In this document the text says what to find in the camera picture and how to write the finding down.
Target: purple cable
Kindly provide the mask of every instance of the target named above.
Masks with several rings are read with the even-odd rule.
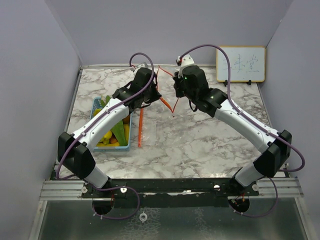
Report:
[[[270,178],[270,181],[272,182],[273,186],[274,186],[274,190],[275,190],[275,201],[274,201],[274,204],[273,206],[270,208],[269,211],[263,213],[263,214],[260,214],[260,215],[250,215],[250,214],[246,214],[246,213],[241,213],[239,211],[236,211],[230,204],[229,204],[229,207],[233,209],[233,211],[236,213],[236,214],[239,214],[241,216],[245,216],[245,217],[248,217],[248,218],[262,218],[262,217],[265,217],[267,215],[269,215],[270,213],[273,212],[273,210],[275,210],[277,204],[278,204],[278,200],[279,200],[279,196],[278,196],[278,190],[277,190],[277,186],[275,184],[275,182],[272,180],[272,178]]]
[[[227,96],[228,96],[228,100],[231,104],[231,106],[239,113],[239,115],[243,116],[246,120],[248,120],[251,124],[253,124],[254,126],[256,126],[258,129],[260,129],[261,131],[265,132],[266,134],[269,134],[271,137],[274,137],[275,139],[281,141],[282,143],[284,143],[285,145],[287,145],[289,148],[291,148],[292,150],[294,150],[299,157],[301,158],[301,166],[296,168],[296,169],[281,169],[279,170],[280,172],[297,172],[301,169],[303,169],[306,165],[306,160],[305,157],[302,155],[302,153],[295,148],[294,146],[292,146],[289,142],[283,140],[281,137],[273,134],[273,133],[268,133],[268,130],[264,129],[262,126],[260,126],[259,124],[257,124],[256,122],[254,122],[253,120],[251,120],[247,115],[243,114],[243,112],[240,112],[240,110],[237,108],[237,106],[233,103],[232,99],[231,99],[231,94],[230,94],[230,84],[231,84],[231,66],[230,66],[230,60],[226,54],[226,52],[219,46],[213,45],[213,44],[203,44],[203,45],[199,45],[199,46],[195,46],[194,48],[191,48],[190,50],[186,51],[184,54],[182,54],[180,56],[180,60],[182,61],[182,58],[187,55],[188,53],[192,52],[193,50],[202,48],[202,47],[213,47],[215,49],[218,49],[222,52],[222,54],[225,56],[226,59],[226,63],[228,66],[228,79],[227,79]]]
[[[129,186],[116,186],[116,187],[111,187],[111,188],[106,188],[106,189],[100,189],[100,188],[97,188],[95,186],[92,185],[92,187],[98,191],[101,191],[101,192],[106,192],[106,191],[112,191],[112,190],[116,190],[116,189],[122,189],[122,188],[125,188],[125,189],[130,189],[131,191],[133,191],[137,197],[137,200],[138,200],[138,203],[137,203],[137,206],[135,208],[135,210],[133,211],[133,213],[131,213],[130,215],[128,216],[122,216],[122,217],[113,217],[113,216],[105,216],[105,215],[100,215],[98,213],[96,213],[96,210],[95,210],[95,206],[92,204],[92,210],[93,212],[95,213],[95,215],[99,216],[99,217],[102,217],[104,219],[111,219],[111,220],[125,220],[125,219],[128,219],[130,217],[132,217],[133,215],[135,215],[139,208],[140,208],[140,197],[139,197],[139,194],[138,192],[132,188],[132,187],[129,187]]]
[[[155,67],[154,67],[154,63],[152,62],[151,58],[146,55],[145,53],[143,52],[137,52],[135,54],[133,54],[131,57],[130,57],[130,60],[129,60],[129,65],[130,67],[132,66],[131,64],[131,61],[132,59],[136,56],[136,55],[142,55],[142,56],[145,56],[149,62],[150,62],[150,65],[151,65],[151,70],[152,70],[152,73],[151,73],[151,76],[150,76],[150,79],[149,81],[147,82],[147,84],[140,90],[138,91],[137,93],[135,93],[134,95],[126,98],[125,100],[117,103],[116,105],[110,107],[107,111],[105,111],[104,113],[102,113],[99,117],[96,118],[96,120],[94,120],[83,132],[84,133],[87,133],[101,118],[103,118],[105,115],[109,114],[110,111],[114,110],[115,108],[119,107],[120,105],[130,101],[131,99],[135,98],[136,96],[140,95],[144,90],[147,89],[147,87],[152,83],[152,81],[154,80],[154,72],[155,72]],[[75,175],[72,174],[72,175],[69,175],[69,176],[65,176],[65,177],[62,177],[60,178],[59,177],[59,174],[60,174],[60,170],[61,170],[61,166],[63,165],[64,161],[66,160],[67,158],[67,155],[69,154],[70,150],[73,148],[73,146],[82,138],[82,135],[79,135],[72,143],[71,145],[67,148],[67,150],[65,151],[65,153],[63,154],[62,158],[61,158],[61,161],[58,165],[58,168],[56,170],[56,173],[55,173],[55,178],[57,180],[66,180],[66,179],[69,179],[71,177],[74,177]]]

